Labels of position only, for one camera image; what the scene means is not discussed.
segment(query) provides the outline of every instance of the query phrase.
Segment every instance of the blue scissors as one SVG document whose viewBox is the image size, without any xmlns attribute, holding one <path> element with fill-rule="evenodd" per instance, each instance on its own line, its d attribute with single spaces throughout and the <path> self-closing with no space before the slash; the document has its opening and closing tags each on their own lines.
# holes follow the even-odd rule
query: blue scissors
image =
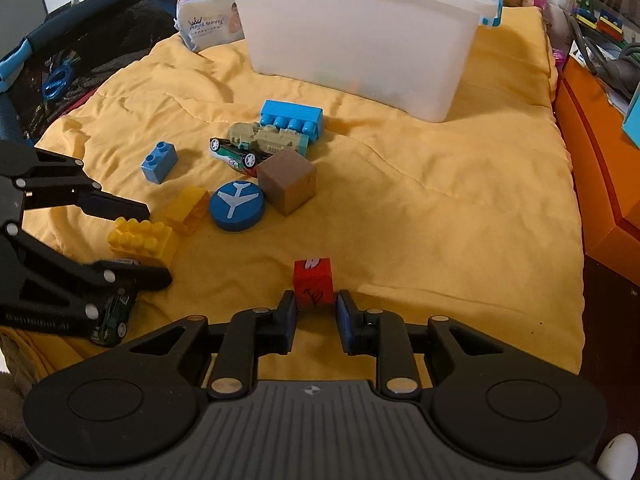
<svg viewBox="0 0 640 480">
<path fill-rule="evenodd" d="M 65 61 L 57 69 L 53 70 L 42 84 L 42 96 L 45 101 L 55 101 L 61 97 L 75 79 L 76 72 L 71 62 Z"/>
</svg>

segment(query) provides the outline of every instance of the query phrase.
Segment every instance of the yellow bedspread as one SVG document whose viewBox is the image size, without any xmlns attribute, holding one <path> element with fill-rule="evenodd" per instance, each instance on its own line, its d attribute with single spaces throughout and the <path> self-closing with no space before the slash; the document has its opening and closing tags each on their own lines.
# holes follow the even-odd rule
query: yellow bedspread
<svg viewBox="0 0 640 480">
<path fill-rule="evenodd" d="M 446 38 L 425 44 L 425 56 L 431 48 L 446 48 Z M 194 54 L 174 36 L 56 121 L 39 146 L 82 158 L 104 190 L 147 203 L 158 221 L 185 186 L 215 190 L 239 177 L 209 155 L 209 137 L 255 121 L 265 99 L 321 107 L 326 131 L 308 150 L 316 197 L 288 218 L 268 206 L 242 234 L 221 231 L 207 216 L 181 238 L 173 285 L 142 295 L 127 340 L 189 314 L 224 322 L 238 310 L 275 307 L 292 287 L 294 260 L 326 256 L 335 289 L 351 290 L 361 308 L 415 323 L 446 314 L 577 372 L 582 242 L 569 155 L 551 108 L 555 84 L 535 9 L 505 9 L 501 27 L 478 30 L 443 124 L 254 73 L 242 41 Z M 159 140 L 179 156 L 160 186 L 140 170 Z M 79 208 L 27 212 L 24 226 L 70 258 L 113 257 L 112 223 Z M 100 351 L 85 340 L 4 331 L 39 377 Z M 332 314 L 318 311 L 300 317 L 289 356 L 260 360 L 260 374 L 373 378 L 374 361 L 342 354 Z"/>
</svg>

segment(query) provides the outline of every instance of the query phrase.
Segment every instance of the wet wipes package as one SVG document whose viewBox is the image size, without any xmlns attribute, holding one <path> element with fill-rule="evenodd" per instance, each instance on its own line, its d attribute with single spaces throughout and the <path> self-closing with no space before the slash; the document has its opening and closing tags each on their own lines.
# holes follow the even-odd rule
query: wet wipes package
<svg viewBox="0 0 640 480">
<path fill-rule="evenodd" d="M 175 28 L 193 52 L 244 39 L 235 0 L 179 0 Z"/>
</svg>

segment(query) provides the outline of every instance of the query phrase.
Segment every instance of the clear plastic container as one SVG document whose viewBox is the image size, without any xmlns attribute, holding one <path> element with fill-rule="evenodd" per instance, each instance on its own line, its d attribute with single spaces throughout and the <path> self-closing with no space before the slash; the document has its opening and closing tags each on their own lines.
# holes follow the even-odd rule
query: clear plastic container
<svg viewBox="0 0 640 480">
<path fill-rule="evenodd" d="M 443 121 L 479 23 L 501 0 L 236 0 L 256 72 Z"/>
</svg>

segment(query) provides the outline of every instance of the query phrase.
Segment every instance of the blue round token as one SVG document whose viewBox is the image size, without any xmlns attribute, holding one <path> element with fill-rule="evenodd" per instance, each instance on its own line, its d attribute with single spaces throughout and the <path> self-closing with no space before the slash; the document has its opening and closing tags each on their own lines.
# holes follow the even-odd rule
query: blue round token
<svg viewBox="0 0 640 480">
<path fill-rule="evenodd" d="M 251 182 L 229 182 L 212 195 L 209 212 L 221 229 L 244 231 L 256 225 L 262 218 L 264 195 L 262 190 Z"/>
</svg>

